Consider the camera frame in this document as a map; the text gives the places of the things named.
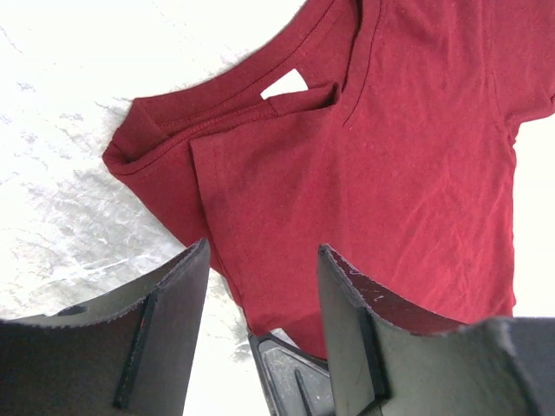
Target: white surface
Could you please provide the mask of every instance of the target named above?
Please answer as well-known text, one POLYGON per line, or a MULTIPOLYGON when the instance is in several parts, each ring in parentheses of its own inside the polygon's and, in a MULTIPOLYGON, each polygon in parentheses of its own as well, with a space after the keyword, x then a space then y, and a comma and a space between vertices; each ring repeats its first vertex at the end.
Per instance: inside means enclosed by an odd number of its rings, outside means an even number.
MULTIPOLYGON (((0 0, 0 316, 53 314, 182 246, 100 155, 136 96, 191 87, 304 0, 0 0)), ((519 315, 555 315, 555 118, 525 125, 515 186, 519 315)), ((268 414, 243 318, 211 274, 186 414, 268 414)))
POLYGON ((306 85, 303 76, 296 69, 292 69, 260 93, 260 96, 264 100, 267 100, 276 95, 297 93, 299 91, 306 91, 307 89, 309 89, 309 87, 306 85))

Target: red t-shirt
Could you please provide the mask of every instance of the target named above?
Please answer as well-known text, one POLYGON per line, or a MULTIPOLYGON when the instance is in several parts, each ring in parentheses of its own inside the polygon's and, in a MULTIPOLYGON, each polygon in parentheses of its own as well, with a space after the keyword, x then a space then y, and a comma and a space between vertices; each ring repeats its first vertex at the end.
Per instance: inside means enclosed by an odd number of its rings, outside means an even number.
POLYGON ((255 334, 325 356, 319 244, 441 315, 512 313, 513 144, 554 95, 552 0, 309 0, 229 72, 136 99, 103 157, 209 238, 255 334), (264 100, 292 69, 309 89, 264 100))

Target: black plastic piece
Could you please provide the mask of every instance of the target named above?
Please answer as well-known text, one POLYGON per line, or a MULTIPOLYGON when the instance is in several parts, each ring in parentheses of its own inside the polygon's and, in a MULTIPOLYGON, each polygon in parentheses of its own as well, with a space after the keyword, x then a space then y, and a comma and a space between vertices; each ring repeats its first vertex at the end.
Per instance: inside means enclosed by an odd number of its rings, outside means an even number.
POLYGON ((57 315, 0 321, 0 415, 181 416, 209 262, 202 240, 57 315))
POLYGON ((254 361, 272 416, 333 416, 325 361, 273 334, 249 335, 254 361))
POLYGON ((319 252, 318 281, 337 416, 555 414, 555 319, 465 325, 401 298, 329 246, 319 252), (350 336, 354 343, 336 342, 350 336), (389 397, 378 402, 368 396, 368 379, 358 382, 345 370, 366 367, 361 343, 379 353, 380 374, 371 379, 381 380, 389 397))

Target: shirt sleeve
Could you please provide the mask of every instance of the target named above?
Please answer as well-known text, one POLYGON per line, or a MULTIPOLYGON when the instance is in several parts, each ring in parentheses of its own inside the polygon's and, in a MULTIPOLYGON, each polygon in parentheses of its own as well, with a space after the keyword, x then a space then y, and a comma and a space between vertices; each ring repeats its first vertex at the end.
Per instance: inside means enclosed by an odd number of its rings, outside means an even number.
POLYGON ((493 87, 510 132, 555 112, 555 0, 492 0, 493 87))

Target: black plastic bracket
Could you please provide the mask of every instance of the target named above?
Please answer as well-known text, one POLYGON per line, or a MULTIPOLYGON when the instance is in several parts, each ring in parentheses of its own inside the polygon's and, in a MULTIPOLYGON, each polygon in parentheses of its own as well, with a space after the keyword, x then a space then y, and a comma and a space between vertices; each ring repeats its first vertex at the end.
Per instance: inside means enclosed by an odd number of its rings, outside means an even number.
POLYGON ((202 240, 57 315, 0 321, 0 414, 182 416, 209 262, 202 240))

